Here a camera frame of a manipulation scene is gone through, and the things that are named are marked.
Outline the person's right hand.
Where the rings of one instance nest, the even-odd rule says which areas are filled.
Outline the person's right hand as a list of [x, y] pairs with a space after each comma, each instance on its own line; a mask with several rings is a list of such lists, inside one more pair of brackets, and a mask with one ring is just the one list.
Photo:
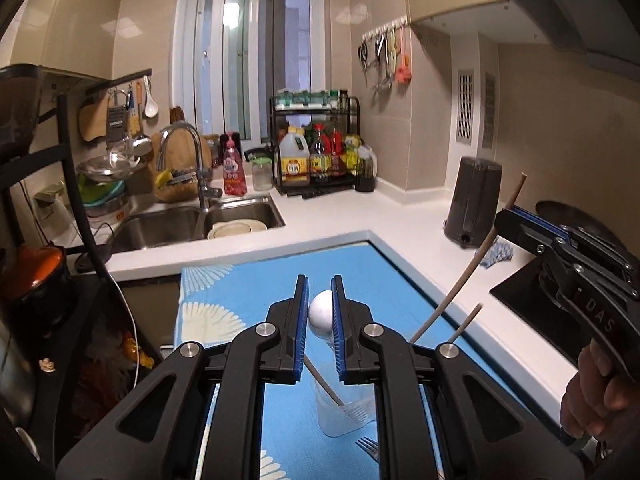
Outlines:
[[639, 428], [639, 385], [613, 376], [613, 363], [597, 341], [582, 349], [578, 371], [562, 397], [560, 421], [573, 438], [585, 434], [620, 446]]

